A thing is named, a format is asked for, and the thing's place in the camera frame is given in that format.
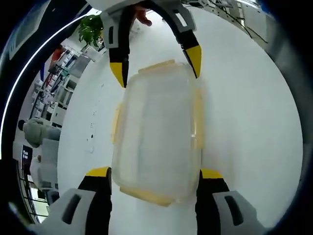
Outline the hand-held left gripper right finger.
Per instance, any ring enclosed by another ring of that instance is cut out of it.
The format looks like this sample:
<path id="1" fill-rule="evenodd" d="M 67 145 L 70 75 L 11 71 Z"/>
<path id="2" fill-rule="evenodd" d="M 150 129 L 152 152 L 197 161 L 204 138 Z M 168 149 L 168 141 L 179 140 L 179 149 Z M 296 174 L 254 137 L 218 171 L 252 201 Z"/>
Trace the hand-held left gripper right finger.
<path id="1" fill-rule="evenodd" d="M 196 191 L 199 235 L 262 235 L 256 209 L 237 191 L 230 190 L 221 173 L 202 168 Z"/>

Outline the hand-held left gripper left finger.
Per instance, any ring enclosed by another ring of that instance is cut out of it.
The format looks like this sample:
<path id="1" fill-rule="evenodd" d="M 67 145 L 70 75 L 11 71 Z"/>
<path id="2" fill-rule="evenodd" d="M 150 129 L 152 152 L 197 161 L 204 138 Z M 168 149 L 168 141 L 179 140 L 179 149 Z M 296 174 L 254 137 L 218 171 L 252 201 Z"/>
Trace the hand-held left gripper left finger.
<path id="1" fill-rule="evenodd" d="M 36 226 L 38 235 L 107 235 L 112 211 L 112 170 L 90 170 L 78 188 L 71 188 L 50 206 Z"/>

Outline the person's right hand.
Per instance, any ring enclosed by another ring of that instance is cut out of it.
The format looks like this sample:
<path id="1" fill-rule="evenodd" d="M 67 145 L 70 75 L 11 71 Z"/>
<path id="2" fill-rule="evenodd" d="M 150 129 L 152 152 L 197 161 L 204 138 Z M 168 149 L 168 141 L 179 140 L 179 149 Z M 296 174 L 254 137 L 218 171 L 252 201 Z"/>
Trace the person's right hand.
<path id="1" fill-rule="evenodd" d="M 142 24 L 146 26 L 151 26 L 152 22 L 146 17 L 147 9 L 140 5 L 135 5 L 134 8 L 135 8 L 135 18 Z"/>

